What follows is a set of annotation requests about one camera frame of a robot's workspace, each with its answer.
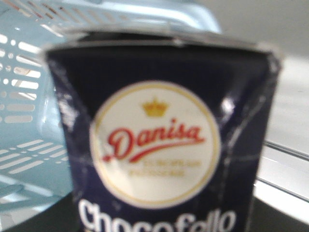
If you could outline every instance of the slotted basket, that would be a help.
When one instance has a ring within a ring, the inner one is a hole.
[[[0,0],[0,214],[54,203],[71,191],[54,86],[37,60],[59,29],[160,20],[219,32],[191,1]]]

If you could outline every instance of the white circular label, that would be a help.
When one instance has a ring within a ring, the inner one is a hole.
[[[159,81],[113,94],[95,116],[90,144],[104,186],[143,208],[174,206],[198,194],[220,156],[219,131],[205,103]]]

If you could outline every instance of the danisa box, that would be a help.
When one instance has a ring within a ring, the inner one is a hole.
[[[82,33],[44,54],[82,231],[246,231],[277,53],[202,32]]]

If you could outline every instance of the gold crown emblem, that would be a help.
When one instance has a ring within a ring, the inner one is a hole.
[[[158,102],[156,97],[154,97],[152,102],[145,102],[142,106],[146,115],[149,117],[162,117],[169,107],[169,105],[163,101]]]

